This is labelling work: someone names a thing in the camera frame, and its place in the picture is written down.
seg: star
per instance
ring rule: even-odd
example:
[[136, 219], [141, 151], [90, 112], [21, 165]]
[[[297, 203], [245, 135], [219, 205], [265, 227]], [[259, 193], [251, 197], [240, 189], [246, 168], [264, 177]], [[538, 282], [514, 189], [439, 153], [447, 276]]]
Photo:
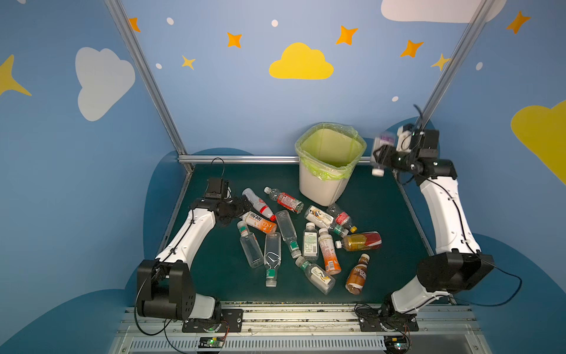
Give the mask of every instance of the star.
[[442, 71], [442, 69], [444, 68], [444, 64], [446, 64], [448, 61], [450, 60], [450, 58], [448, 59], [444, 59], [444, 53], [440, 54], [440, 59], [436, 62], [436, 64], [431, 65], [431, 67], [439, 67], [440, 71]]
[[14, 56], [11, 55], [6, 59], [4, 64], [0, 65], [0, 95], [9, 89], [31, 96], [25, 88], [14, 80], [12, 77], [12, 66], [14, 65]]
[[404, 56], [411, 56], [411, 57], [415, 57], [415, 54], [417, 53], [417, 49], [419, 49], [419, 47], [423, 44], [424, 42], [420, 42], [420, 43], [413, 43], [411, 41], [409, 41], [407, 43], [407, 49], [405, 49], [405, 51], [403, 52], [403, 54], [401, 54], [402, 57]]
[[195, 61], [195, 59], [189, 60], [189, 59], [185, 58], [185, 56], [182, 56], [182, 57], [185, 60], [185, 62], [181, 66], [190, 66], [191, 69], [195, 70], [195, 68], [192, 67], [192, 62]]
[[517, 34], [517, 32], [519, 32], [519, 28], [521, 28], [521, 26], [528, 20], [530, 20], [530, 17], [523, 16], [523, 14], [519, 11], [517, 17], [515, 17], [515, 20], [507, 26], [507, 29], [512, 29], [513, 32]]
[[230, 39], [228, 46], [237, 46], [238, 48], [241, 48], [240, 38], [242, 38], [242, 35], [233, 35], [231, 33], [228, 33], [228, 38]]
[[141, 32], [140, 28], [138, 27], [138, 18], [134, 17], [132, 19], [128, 19], [130, 20], [130, 24], [132, 25], [132, 29], [136, 32]]
[[348, 45], [352, 45], [352, 36], [358, 29], [357, 28], [346, 29], [346, 27], [344, 26], [341, 27], [342, 27], [342, 33], [340, 34], [340, 38], [338, 38], [338, 42], [336, 42], [336, 44], [346, 43]]

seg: orange and white bottle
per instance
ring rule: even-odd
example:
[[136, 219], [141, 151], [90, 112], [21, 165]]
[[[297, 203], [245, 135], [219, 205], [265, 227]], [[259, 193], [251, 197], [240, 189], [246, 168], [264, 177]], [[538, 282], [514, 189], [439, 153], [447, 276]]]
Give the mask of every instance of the orange and white bottle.
[[275, 232], [277, 230], [277, 224], [272, 223], [269, 220], [265, 220], [258, 214], [254, 212], [247, 212], [244, 215], [240, 216], [242, 220], [246, 222], [251, 227], [258, 229], [259, 231], [263, 231], [265, 233]]
[[362, 288], [366, 283], [367, 278], [367, 264], [370, 262], [370, 256], [363, 253], [359, 258], [358, 265], [352, 269], [350, 276], [346, 281], [346, 290], [354, 295], [359, 295]]
[[326, 273], [330, 275], [338, 274], [342, 271], [338, 258], [336, 257], [336, 250], [334, 249], [334, 240], [328, 234], [328, 229], [319, 230], [319, 245], [322, 256], [324, 257], [324, 268]]

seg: cloud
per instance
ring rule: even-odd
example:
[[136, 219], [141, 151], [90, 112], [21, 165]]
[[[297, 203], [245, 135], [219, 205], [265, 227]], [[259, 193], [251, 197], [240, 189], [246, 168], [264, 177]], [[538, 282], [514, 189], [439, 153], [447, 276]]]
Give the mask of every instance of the cloud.
[[334, 67], [327, 63], [324, 54], [318, 49], [310, 49], [304, 43], [293, 43], [288, 46], [281, 60], [269, 67], [269, 74], [276, 79], [328, 79]]
[[[487, 20], [503, 9], [507, 0], [495, 0]], [[468, 23], [481, 0], [383, 0], [381, 13], [392, 21]]]
[[132, 64], [120, 60], [110, 49], [100, 52], [89, 47], [79, 49], [75, 70], [83, 87], [79, 92], [79, 109], [91, 122], [106, 114], [136, 79]]
[[556, 136], [556, 127], [566, 121], [566, 101], [554, 108], [528, 106], [511, 120], [517, 138], [566, 184], [566, 144]]

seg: plastic bottle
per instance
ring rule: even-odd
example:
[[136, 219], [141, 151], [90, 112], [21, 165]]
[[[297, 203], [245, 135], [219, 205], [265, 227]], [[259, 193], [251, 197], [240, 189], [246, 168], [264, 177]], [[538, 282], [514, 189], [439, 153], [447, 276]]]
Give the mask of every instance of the plastic bottle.
[[244, 254], [248, 260], [248, 264], [252, 268], [257, 268], [263, 263], [263, 253], [259, 247], [258, 239], [250, 232], [245, 221], [238, 223], [238, 230], [240, 231], [240, 243]]
[[281, 265], [281, 235], [278, 232], [270, 232], [265, 235], [263, 251], [265, 286], [274, 288], [277, 286], [277, 270]]
[[326, 209], [326, 212], [334, 216], [334, 220], [338, 225], [350, 230], [351, 233], [356, 232], [356, 230], [358, 229], [352, 223], [352, 218], [350, 217], [350, 215], [346, 214], [344, 210], [340, 209], [338, 204], [330, 204]]
[[303, 256], [297, 258], [295, 264], [305, 272], [309, 281], [325, 295], [328, 295], [336, 284], [336, 279], [328, 275], [319, 265], [307, 261]]
[[307, 223], [303, 232], [303, 256], [309, 261], [316, 261], [318, 255], [318, 232], [316, 232], [314, 223]]
[[327, 229], [320, 229], [319, 235], [320, 251], [324, 257], [324, 267], [326, 268], [326, 272], [330, 275], [340, 273], [342, 268], [338, 263], [338, 258], [336, 258], [336, 251], [334, 249], [332, 236], [328, 234]]
[[381, 248], [381, 236], [377, 231], [356, 233], [344, 237], [342, 241], [336, 241], [336, 248], [346, 251], [366, 251]]
[[269, 195], [272, 201], [277, 201], [277, 203], [297, 214], [299, 214], [305, 206], [299, 199], [293, 198], [287, 193], [280, 192], [279, 189], [265, 187], [263, 191]]
[[359, 295], [362, 292], [363, 285], [366, 283], [367, 264], [369, 261], [370, 256], [363, 253], [359, 258], [358, 265], [352, 269], [346, 281], [346, 290], [354, 295]]
[[299, 249], [299, 244], [297, 243], [297, 233], [295, 232], [295, 226], [291, 221], [291, 216], [287, 210], [280, 211], [275, 214], [277, 223], [279, 224], [279, 232], [281, 232], [281, 237], [283, 241], [289, 246], [289, 251], [291, 252], [291, 257], [297, 258], [301, 255], [301, 250]]
[[267, 206], [267, 204], [259, 198], [253, 190], [246, 188], [242, 192], [242, 195], [245, 195], [248, 200], [254, 205], [254, 208], [259, 211], [260, 214], [265, 216], [267, 219], [275, 222], [275, 215], [271, 211], [271, 209]]
[[252, 211], [245, 213], [244, 215], [240, 216], [240, 218], [244, 220], [246, 224], [248, 224], [249, 226], [255, 227], [259, 231], [263, 231], [265, 233], [275, 232], [275, 230], [277, 230], [276, 223], [272, 223], [269, 220], [265, 220], [264, 218], [262, 218], [261, 216], [259, 216], [258, 214]]
[[305, 212], [305, 219], [314, 223], [321, 229], [328, 229], [331, 233], [336, 234], [340, 237], [344, 237], [348, 234], [348, 230], [338, 225], [334, 221], [334, 217], [330, 214], [325, 213], [320, 208], [311, 205]]

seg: yellow cloud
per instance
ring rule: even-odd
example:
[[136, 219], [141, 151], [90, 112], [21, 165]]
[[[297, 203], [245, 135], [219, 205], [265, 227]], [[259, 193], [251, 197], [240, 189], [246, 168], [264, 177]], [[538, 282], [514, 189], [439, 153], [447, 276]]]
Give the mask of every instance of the yellow cloud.
[[304, 43], [293, 43], [288, 46], [281, 60], [269, 67], [269, 74], [276, 79], [328, 79], [334, 67], [327, 63], [324, 54], [318, 49], [310, 49]]
[[566, 144], [556, 129], [566, 122], [566, 101], [554, 108], [528, 106], [511, 120], [511, 129], [529, 150], [566, 184]]

